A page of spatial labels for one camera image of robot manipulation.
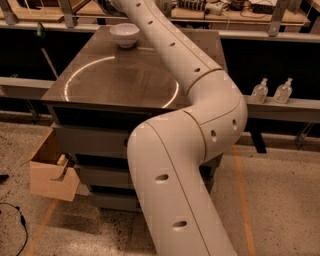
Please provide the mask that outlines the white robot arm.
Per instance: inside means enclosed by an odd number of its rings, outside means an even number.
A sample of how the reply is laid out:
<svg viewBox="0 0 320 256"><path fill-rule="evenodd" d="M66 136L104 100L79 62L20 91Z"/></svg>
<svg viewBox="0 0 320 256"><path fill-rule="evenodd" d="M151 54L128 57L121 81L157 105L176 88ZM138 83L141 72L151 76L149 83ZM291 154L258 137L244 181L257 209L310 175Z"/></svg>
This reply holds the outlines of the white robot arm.
<svg viewBox="0 0 320 256"><path fill-rule="evenodd" d="M228 74L153 0L110 0L144 33L189 106L151 118L130 135L133 185L159 256L237 256L199 172L241 136L247 104Z"/></svg>

